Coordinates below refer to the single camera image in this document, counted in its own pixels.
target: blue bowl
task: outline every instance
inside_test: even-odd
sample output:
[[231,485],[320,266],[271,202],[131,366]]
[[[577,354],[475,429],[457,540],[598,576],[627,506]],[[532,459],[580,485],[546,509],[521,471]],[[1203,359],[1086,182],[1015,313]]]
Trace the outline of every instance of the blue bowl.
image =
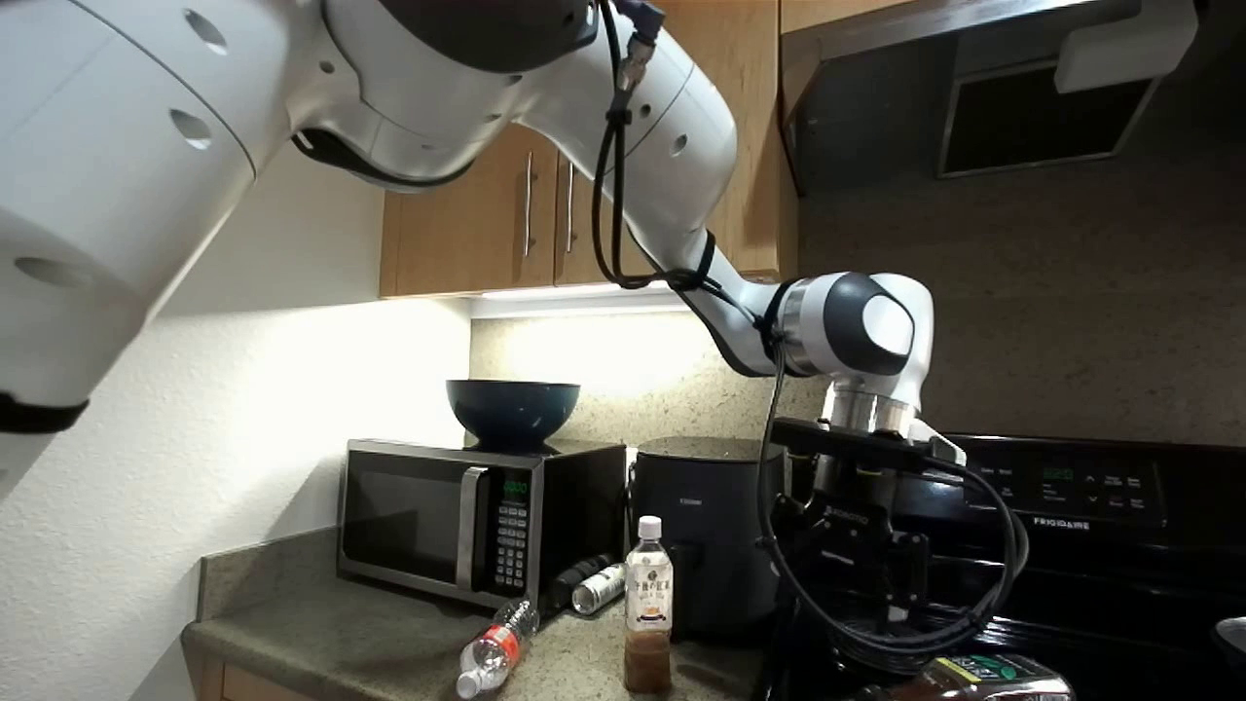
[[449,397],[479,448],[537,448],[571,416],[580,387],[457,378]]

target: countertop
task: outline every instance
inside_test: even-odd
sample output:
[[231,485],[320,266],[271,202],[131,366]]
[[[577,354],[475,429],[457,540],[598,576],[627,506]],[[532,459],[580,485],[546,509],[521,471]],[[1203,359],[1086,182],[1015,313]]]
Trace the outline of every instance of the countertop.
[[[488,613],[336,576],[329,535],[203,559],[185,655],[329,701],[457,697],[460,651]],[[759,651],[675,648],[669,697],[749,697]],[[498,697],[627,701],[624,606],[555,614]]]

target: wooden cabinet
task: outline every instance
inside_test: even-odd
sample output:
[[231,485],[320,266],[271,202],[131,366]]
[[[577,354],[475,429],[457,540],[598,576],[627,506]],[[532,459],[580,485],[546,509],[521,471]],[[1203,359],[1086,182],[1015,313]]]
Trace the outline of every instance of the wooden cabinet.
[[913,0],[784,0],[784,35],[885,13],[894,5],[913,5]]
[[383,292],[547,285],[555,171],[553,143],[525,127],[501,127],[457,182],[390,193]]
[[[798,202],[778,137],[778,0],[662,8],[669,35],[717,82],[738,133],[712,233],[749,278],[795,272]],[[627,272],[645,272],[630,237]],[[384,202],[384,294],[584,281],[598,281],[590,182],[537,133],[507,127],[460,182]]]
[[262,674],[250,674],[242,664],[231,664],[223,658],[194,655],[194,697],[200,701],[307,701],[303,693],[290,693]]
[[662,0],[669,35],[724,93],[738,157],[712,233],[749,278],[791,278],[798,198],[778,137],[778,0]]

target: brown bottle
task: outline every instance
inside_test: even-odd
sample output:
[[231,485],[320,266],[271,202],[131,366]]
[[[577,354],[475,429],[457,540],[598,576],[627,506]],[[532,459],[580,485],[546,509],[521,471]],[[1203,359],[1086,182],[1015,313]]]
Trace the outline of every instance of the brown bottle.
[[675,614],[675,566],[662,548],[662,516],[640,516],[640,545],[624,559],[624,684],[630,693],[669,689],[669,614]]

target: cabinet door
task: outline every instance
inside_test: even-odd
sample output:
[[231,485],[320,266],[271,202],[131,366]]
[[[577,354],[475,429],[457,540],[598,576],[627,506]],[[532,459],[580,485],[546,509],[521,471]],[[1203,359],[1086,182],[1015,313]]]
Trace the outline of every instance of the cabinet door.
[[798,202],[778,137],[778,0],[662,0],[669,35],[724,93],[738,161],[712,233],[738,272],[795,272]]
[[501,127],[449,187],[384,198],[383,292],[475,292],[553,281],[555,148]]
[[[602,272],[597,266],[590,249],[590,178],[584,178],[571,165],[560,171],[560,198],[555,198],[555,285],[602,285]],[[610,198],[598,206],[602,227],[602,257],[610,257]],[[630,228],[624,233],[624,272],[645,278],[653,272],[650,261],[630,241]]]

